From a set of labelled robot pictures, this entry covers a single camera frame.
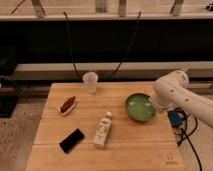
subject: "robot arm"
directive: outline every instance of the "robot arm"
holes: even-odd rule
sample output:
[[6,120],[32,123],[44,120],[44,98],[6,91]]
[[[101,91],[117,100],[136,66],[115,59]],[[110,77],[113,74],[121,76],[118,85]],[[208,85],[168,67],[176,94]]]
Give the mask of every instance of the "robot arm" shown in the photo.
[[158,112],[176,105],[213,128],[213,101],[187,90],[188,83],[184,71],[171,72],[155,81],[150,101]]

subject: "ceramic bowl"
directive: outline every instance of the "ceramic bowl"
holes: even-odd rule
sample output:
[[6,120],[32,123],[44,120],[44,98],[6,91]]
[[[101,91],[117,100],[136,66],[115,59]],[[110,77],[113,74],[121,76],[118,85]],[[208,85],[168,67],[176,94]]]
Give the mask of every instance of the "ceramic bowl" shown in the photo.
[[140,122],[151,120],[156,113],[156,110],[149,101],[149,96],[143,93],[130,95],[126,99],[126,110],[128,115]]

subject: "butcher block table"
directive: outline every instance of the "butcher block table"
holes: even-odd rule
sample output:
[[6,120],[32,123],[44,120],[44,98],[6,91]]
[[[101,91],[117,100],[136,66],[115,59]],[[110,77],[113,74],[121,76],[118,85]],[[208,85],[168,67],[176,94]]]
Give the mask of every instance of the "butcher block table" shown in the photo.
[[[157,113],[146,123],[127,115],[125,100],[133,93],[153,95],[152,83],[98,83],[95,94],[89,94],[83,83],[52,84],[26,170],[184,170],[166,113]],[[76,107],[67,116],[60,116],[57,107],[72,96],[76,96]],[[92,140],[107,111],[113,114],[112,126],[105,148],[100,150]],[[59,143],[76,128],[85,138],[65,154]]]

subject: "plastic cup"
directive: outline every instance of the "plastic cup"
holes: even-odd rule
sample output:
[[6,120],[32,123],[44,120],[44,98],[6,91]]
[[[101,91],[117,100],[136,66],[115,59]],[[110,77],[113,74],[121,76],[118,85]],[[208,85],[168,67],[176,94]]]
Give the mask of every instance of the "plastic cup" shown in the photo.
[[87,72],[83,75],[83,81],[89,93],[95,93],[98,82],[98,75],[95,72]]

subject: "bottle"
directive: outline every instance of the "bottle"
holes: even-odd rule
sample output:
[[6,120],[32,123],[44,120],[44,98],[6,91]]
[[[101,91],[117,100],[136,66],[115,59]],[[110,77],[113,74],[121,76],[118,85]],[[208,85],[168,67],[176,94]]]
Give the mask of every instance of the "bottle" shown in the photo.
[[93,144],[96,148],[98,149],[104,148],[107,139],[107,134],[111,126],[111,121],[112,121],[112,113],[107,112],[106,116],[101,119],[93,139]]

